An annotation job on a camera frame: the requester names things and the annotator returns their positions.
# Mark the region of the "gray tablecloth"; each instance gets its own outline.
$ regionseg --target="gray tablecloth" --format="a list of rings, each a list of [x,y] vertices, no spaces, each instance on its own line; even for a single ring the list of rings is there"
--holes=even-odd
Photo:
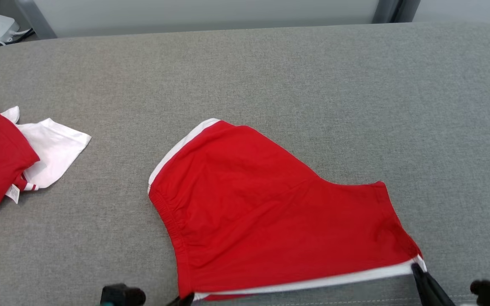
[[[490,278],[490,25],[410,23],[83,37],[0,47],[0,111],[93,138],[53,186],[0,205],[0,305],[177,295],[148,176],[196,124],[256,128],[340,184],[383,180],[456,302]],[[419,305],[413,277],[218,305]]]

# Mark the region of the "gray table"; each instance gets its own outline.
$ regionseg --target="gray table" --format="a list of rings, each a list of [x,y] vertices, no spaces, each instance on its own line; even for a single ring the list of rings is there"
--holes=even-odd
[[[490,278],[490,25],[410,23],[85,37],[0,47],[0,111],[89,133],[53,186],[0,205],[0,305],[177,295],[147,180],[196,124],[256,128],[327,180],[383,180],[453,299]],[[411,276],[217,305],[419,305]]]

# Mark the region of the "gray fabric surface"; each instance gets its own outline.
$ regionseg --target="gray fabric surface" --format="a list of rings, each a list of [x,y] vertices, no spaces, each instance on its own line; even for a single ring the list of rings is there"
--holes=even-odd
[[[413,23],[87,37],[0,47],[0,111],[93,138],[53,186],[0,205],[0,305],[177,295],[146,188],[196,124],[256,128],[340,184],[383,180],[455,301],[490,279],[490,25]],[[419,305],[411,276],[216,305]]]

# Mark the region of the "clothing tag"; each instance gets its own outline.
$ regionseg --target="clothing tag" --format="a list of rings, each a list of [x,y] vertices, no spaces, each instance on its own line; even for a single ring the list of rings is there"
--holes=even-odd
[[[14,201],[14,203],[18,204],[18,196],[20,195],[20,189],[14,186],[14,184],[12,184],[10,185],[5,195],[10,197]]]

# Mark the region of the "white fabric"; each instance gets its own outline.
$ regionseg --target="white fabric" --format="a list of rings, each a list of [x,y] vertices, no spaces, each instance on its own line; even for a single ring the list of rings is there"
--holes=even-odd
[[[12,123],[16,124],[16,122],[18,122],[18,118],[20,118],[20,109],[18,106],[11,107],[10,109],[2,112],[1,116],[7,118]]]
[[[177,154],[177,152],[182,149],[188,142],[190,142],[194,137],[199,135],[202,130],[205,130],[206,128],[209,128],[213,124],[216,124],[219,122],[219,119],[211,118],[208,120],[205,120],[204,122],[198,124],[193,130],[188,133],[187,136],[185,136],[181,141],[179,141],[176,145],[174,145],[171,150],[164,156],[164,158],[161,160],[158,165],[156,165],[156,168],[154,168],[154,171],[150,174],[150,177],[148,178],[148,188],[147,188],[147,193],[150,191],[150,185],[152,182],[154,182],[154,179],[160,173],[160,170],[162,170],[162,167],[173,157],[173,155]]]
[[[412,264],[418,263],[423,271],[426,272],[426,265],[421,256],[412,258],[404,263],[400,263],[393,266],[387,266],[377,269],[370,269],[366,271],[349,273],[346,275],[337,275],[332,277],[324,277],[318,279],[311,279],[305,281],[297,281],[295,283],[284,283],[282,285],[257,287],[243,290],[233,290],[224,292],[210,292],[210,293],[200,293],[194,294],[194,300],[202,300],[208,295],[247,295],[247,294],[265,294],[271,292],[283,292],[301,289],[311,289],[319,287],[327,287],[334,285],[342,285],[345,283],[358,283],[359,281],[371,281],[374,279],[394,277],[398,275],[410,275],[413,274]]]
[[[28,183],[39,188],[47,188],[60,179],[91,139],[90,135],[58,124],[51,118],[16,127],[41,159],[23,173]]]

